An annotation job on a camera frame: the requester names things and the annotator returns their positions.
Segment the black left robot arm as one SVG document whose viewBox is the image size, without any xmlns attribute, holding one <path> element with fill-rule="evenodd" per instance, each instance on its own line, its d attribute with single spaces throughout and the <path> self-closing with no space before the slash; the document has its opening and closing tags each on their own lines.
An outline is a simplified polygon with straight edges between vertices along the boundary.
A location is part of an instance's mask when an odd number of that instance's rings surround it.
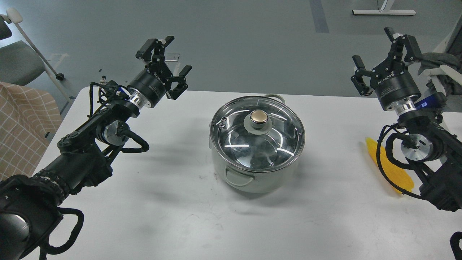
<svg viewBox="0 0 462 260">
<path fill-rule="evenodd" d="M 177 99 L 188 87 L 185 66 L 174 76 L 165 63 L 165 48 L 174 40 L 148 39 L 136 58 L 145 67 L 126 87 L 112 93 L 89 119 L 57 143 L 60 155 L 28 177 L 13 175 L 1 181 L 1 259 L 20 260 L 40 248 L 41 260 L 71 248 L 81 232 L 84 214 L 63 208 L 69 195 L 96 187 L 112 176 L 111 163 L 120 153 L 143 153 L 149 144 L 130 130 L 127 120 L 153 108 L 163 96 Z"/>
</svg>

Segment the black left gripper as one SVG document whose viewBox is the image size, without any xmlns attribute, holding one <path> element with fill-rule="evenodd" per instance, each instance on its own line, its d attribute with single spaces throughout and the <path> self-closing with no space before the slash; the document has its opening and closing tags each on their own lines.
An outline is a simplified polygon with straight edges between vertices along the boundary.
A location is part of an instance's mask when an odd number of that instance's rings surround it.
<svg viewBox="0 0 462 260">
<path fill-rule="evenodd" d="M 135 54 L 137 59 L 145 63 L 145 68 L 127 87 L 131 93 L 130 101 L 139 109 L 153 108 L 165 94 L 167 99 L 177 100 L 187 90 L 186 75 L 192 70 L 192 66 L 186 65 L 178 76 L 173 76 L 165 63 L 165 48 L 174 39 L 174 36 L 167 36 L 162 40 L 147 39 Z"/>
</svg>

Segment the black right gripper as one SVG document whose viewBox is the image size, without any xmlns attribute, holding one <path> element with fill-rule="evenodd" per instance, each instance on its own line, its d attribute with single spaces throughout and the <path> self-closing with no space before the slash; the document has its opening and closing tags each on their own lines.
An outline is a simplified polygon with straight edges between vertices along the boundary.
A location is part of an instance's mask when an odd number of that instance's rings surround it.
<svg viewBox="0 0 462 260">
<path fill-rule="evenodd" d="M 353 55 L 356 69 L 351 81 L 361 96 L 370 96 L 374 89 L 382 109 L 390 111 L 394 102 L 404 99 L 415 102 L 421 97 L 422 94 L 404 62 L 421 62 L 423 55 L 414 36 L 396 34 L 391 27 L 385 27 L 384 31 L 391 41 L 391 49 L 386 59 L 373 68 L 378 76 L 365 69 L 359 55 Z M 371 87 L 364 82 L 364 76 L 371 78 Z"/>
</svg>

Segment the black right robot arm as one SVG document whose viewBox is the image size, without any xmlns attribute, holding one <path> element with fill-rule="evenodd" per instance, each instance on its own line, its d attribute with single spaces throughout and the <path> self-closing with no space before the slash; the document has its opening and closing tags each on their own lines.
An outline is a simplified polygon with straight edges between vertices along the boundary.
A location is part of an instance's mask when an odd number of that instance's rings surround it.
<svg viewBox="0 0 462 260">
<path fill-rule="evenodd" d="M 401 169 L 413 170 L 421 180 L 420 194 L 399 187 L 388 178 L 376 150 L 378 168 L 391 186 L 402 194 L 426 200 L 437 209 L 455 212 L 462 207 L 462 148 L 456 135 L 444 127 L 443 108 L 446 92 L 439 80 L 444 75 L 461 84 L 461 74 L 445 64 L 427 68 L 434 92 L 421 99 L 421 92 L 409 73 L 411 64 L 424 64 L 424 58 L 414 36 L 395 33 L 384 28 L 391 49 L 387 57 L 367 70 L 360 56 L 354 55 L 354 75 L 351 81 L 362 96 L 376 94 L 384 111 L 395 111 L 398 120 L 383 127 L 378 145 L 385 141 L 388 160 Z"/>
</svg>

